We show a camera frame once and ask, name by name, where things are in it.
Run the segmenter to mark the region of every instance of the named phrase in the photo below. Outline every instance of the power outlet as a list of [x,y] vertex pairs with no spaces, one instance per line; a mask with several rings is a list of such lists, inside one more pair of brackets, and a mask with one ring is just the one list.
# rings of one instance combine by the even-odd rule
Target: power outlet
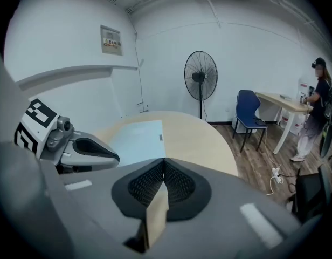
[[276,168],[272,168],[273,176],[276,177],[277,183],[281,183],[281,178],[278,177],[279,171]]

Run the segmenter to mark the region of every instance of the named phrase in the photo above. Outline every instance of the robotic arm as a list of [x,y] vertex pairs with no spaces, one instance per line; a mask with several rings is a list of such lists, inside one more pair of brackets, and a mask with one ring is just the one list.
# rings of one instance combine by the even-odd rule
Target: robotic arm
[[68,117],[60,116],[38,98],[23,115],[14,142],[66,172],[114,168],[120,161],[108,145],[91,134],[75,131]]

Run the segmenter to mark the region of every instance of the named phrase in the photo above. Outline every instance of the floor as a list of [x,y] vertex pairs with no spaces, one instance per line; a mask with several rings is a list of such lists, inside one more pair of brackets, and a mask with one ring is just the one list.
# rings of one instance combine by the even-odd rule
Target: floor
[[[282,128],[276,124],[269,125],[267,130],[267,141],[266,143],[264,141],[261,143],[258,151],[256,151],[256,147],[260,140],[262,130],[258,130],[256,133],[253,133],[251,137],[246,140],[242,153],[240,153],[240,148],[243,143],[243,134],[236,134],[233,139],[232,126],[213,125],[213,127],[223,136],[231,148],[237,163],[239,177],[262,192],[266,194],[271,193],[271,169],[275,165],[271,163],[268,158],[268,154],[275,163],[278,165],[281,164],[279,173],[288,176],[296,175],[299,168],[301,168],[301,175],[317,173],[318,166],[324,164],[327,167],[332,187],[332,159],[328,161],[328,157],[332,155],[332,144],[326,157],[321,159],[319,155],[319,143],[321,137],[318,137],[315,147],[306,157],[304,162],[292,162],[290,161],[290,158],[296,152],[298,138],[297,136],[289,133],[278,154],[274,155],[273,150],[283,133]],[[274,194],[268,196],[281,205],[286,204],[287,199],[292,196],[291,191],[295,190],[294,185],[291,185],[291,183],[295,183],[295,178],[283,179],[283,184],[277,184],[275,179],[272,179],[271,185]]]

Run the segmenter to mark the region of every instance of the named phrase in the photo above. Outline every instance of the desk leg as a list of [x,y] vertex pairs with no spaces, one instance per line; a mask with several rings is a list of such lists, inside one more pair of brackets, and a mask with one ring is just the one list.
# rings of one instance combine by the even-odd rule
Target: desk leg
[[288,118],[288,121],[287,121],[287,126],[286,126],[285,130],[283,131],[281,139],[280,139],[278,145],[276,146],[276,148],[275,148],[275,150],[273,152],[274,154],[277,154],[279,152],[280,148],[282,147],[283,142],[285,142],[287,134],[288,134],[289,130],[291,129],[291,125],[293,123],[294,116],[295,116],[294,112],[290,112],[289,113],[289,118]]
[[280,110],[278,111],[278,120],[276,121],[276,124],[279,125],[282,118],[282,107],[280,107]]

